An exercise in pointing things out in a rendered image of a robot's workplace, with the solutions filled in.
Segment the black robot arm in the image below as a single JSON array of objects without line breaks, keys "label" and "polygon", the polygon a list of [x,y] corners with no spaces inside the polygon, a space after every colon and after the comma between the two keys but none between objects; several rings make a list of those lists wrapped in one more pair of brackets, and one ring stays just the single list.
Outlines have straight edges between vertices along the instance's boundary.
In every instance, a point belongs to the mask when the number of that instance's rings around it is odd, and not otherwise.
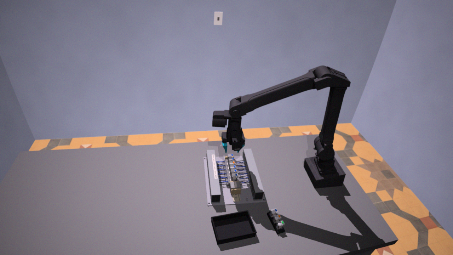
[{"label": "black robot arm", "polygon": [[334,166],[334,133],[338,123],[339,114],[347,87],[350,87],[350,81],[344,73],[337,71],[328,66],[318,66],[310,69],[295,79],[283,82],[281,84],[263,89],[252,94],[235,97],[230,101],[229,110],[214,111],[212,126],[223,127],[227,125],[234,131],[227,128],[226,138],[231,141],[232,149],[239,151],[242,148],[242,127],[241,116],[255,110],[261,106],[282,100],[286,97],[310,90],[324,89],[330,87],[329,97],[327,100],[326,111],[323,125],[319,136],[314,140],[315,153],[314,161],[320,175],[330,175],[336,173]]}]

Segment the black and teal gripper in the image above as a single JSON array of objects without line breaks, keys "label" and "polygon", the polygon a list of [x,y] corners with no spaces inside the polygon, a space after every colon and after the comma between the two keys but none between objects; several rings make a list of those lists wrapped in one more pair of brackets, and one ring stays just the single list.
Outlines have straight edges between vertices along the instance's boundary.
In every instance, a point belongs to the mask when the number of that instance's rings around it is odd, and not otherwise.
[{"label": "black and teal gripper", "polygon": [[[229,129],[229,127],[228,127],[228,129]],[[229,129],[229,130],[234,131],[234,130],[232,130],[232,129]],[[239,129],[239,130],[240,130],[240,129]],[[236,131],[239,131],[239,130],[236,130]],[[234,132],[236,132],[236,131],[234,131]],[[227,133],[226,133],[226,132],[222,132],[222,137],[221,137],[221,138],[222,138],[222,146],[223,146],[224,149],[225,149],[225,153],[227,153],[227,148],[228,148],[227,142],[229,142],[229,144],[232,145],[231,141],[227,141],[226,136],[227,136]],[[242,147],[244,147],[244,146],[245,146],[245,137],[244,137],[244,133],[242,133],[242,141],[243,141]]]}]

